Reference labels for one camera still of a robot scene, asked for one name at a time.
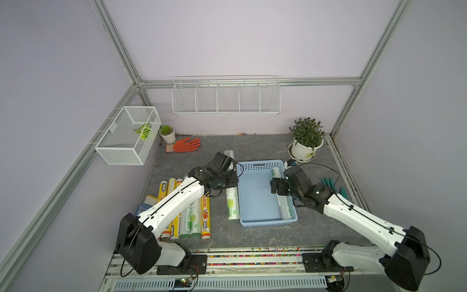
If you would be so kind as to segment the white green wrap roll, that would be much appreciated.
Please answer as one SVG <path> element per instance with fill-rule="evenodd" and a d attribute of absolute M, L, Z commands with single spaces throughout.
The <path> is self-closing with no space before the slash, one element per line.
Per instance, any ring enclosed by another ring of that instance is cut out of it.
<path fill-rule="evenodd" d="M 234 151 L 226 150 L 224 154 L 228 157 L 234 159 Z M 235 170 L 235 163 L 232 163 L 229 166 L 229 170 Z M 238 188 L 231 187 L 226 189 L 226 198 L 227 198 L 227 217 L 228 220 L 238 220 L 240 219 L 240 210 L 238 202 Z"/>
<path fill-rule="evenodd" d="M 271 193 L 277 195 L 277 202 L 280 209 L 280 216 L 282 220 L 290 220 L 292 219 L 292 215 L 290 214 L 289 207 L 288 207 L 288 199 L 284 195 L 279 195 L 280 190 L 280 180 L 282 179 L 282 174 L 280 172 L 279 167 L 273 167 L 271 169 L 272 180 L 270 181 L 271 185 Z"/>

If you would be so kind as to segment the green grape wrap roll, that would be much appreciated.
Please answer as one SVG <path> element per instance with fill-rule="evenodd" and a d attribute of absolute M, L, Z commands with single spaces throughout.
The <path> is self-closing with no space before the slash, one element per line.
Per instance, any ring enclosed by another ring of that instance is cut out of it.
<path fill-rule="evenodd" d="M 180 237 L 181 238 L 190 236 L 190 232 L 192 229 L 192 222 L 190 219 L 191 213 L 192 213 L 191 205 L 189 205 L 181 213 L 181 216 L 180 216 Z"/>
<path fill-rule="evenodd" d="M 201 235 L 201 200 L 191 204 L 191 215 L 190 215 L 191 229 L 190 236 L 200 236 Z"/>

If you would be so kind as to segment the light blue plastic basket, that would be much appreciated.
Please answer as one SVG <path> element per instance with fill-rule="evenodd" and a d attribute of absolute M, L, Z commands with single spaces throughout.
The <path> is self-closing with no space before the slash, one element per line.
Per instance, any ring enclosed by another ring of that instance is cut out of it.
<path fill-rule="evenodd" d="M 298 219 L 293 199 L 287 197 L 292 219 L 282 220 L 277 195 L 271 193 L 271 169 L 285 170 L 281 160 L 245 161 L 237 167 L 240 223 L 244 228 L 281 226 L 295 223 Z"/>

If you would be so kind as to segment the yellow red wrap roll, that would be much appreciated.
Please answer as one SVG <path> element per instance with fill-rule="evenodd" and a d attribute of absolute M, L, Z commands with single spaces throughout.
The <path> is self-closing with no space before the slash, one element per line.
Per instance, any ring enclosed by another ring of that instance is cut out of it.
<path fill-rule="evenodd" d="M 207 196 L 201 198 L 201 219 L 201 239 L 209 241 L 211 239 L 210 198 Z"/>

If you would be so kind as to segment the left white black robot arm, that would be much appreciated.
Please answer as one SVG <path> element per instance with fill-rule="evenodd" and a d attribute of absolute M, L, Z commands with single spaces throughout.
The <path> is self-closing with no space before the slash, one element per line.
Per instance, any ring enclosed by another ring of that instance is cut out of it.
<path fill-rule="evenodd" d="M 137 274 L 154 266 L 187 268 L 191 252 L 177 244 L 159 240 L 166 227 L 193 202 L 211 193 L 238 186 L 237 162 L 218 152 L 205 167 L 192 169 L 183 182 L 161 202 L 135 216 L 120 221 L 115 251 Z"/>

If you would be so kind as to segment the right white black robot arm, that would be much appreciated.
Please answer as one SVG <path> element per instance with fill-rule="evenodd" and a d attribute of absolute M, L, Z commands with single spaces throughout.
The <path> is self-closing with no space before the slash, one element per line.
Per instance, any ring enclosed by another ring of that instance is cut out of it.
<path fill-rule="evenodd" d="M 303 256 L 306 268 L 331 271 L 363 269 L 386 275 L 397 286 L 415 292 L 420 288 L 431 258 L 424 233 L 405 229 L 359 208 L 327 183 L 313 184 L 298 166 L 271 171 L 271 192 L 291 197 L 302 206 L 333 218 L 358 232 L 370 246 L 330 241 L 316 255 Z"/>

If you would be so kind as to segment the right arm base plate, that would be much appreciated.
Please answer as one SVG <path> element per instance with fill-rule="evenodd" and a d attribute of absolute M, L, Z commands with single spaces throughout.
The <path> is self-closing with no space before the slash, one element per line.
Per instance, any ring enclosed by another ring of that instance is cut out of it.
<path fill-rule="evenodd" d="M 341 266 L 330 255 L 321 253 L 303 253 L 302 263 L 306 273 L 340 273 L 353 272 L 351 266 Z"/>

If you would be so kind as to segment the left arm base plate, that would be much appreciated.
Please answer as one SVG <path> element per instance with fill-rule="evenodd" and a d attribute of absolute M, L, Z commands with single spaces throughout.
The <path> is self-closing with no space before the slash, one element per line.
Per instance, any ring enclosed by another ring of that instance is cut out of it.
<path fill-rule="evenodd" d="M 178 266 L 158 266 L 157 275 L 188 275 L 205 274 L 207 270 L 207 256 L 205 254 L 191 254 Z"/>

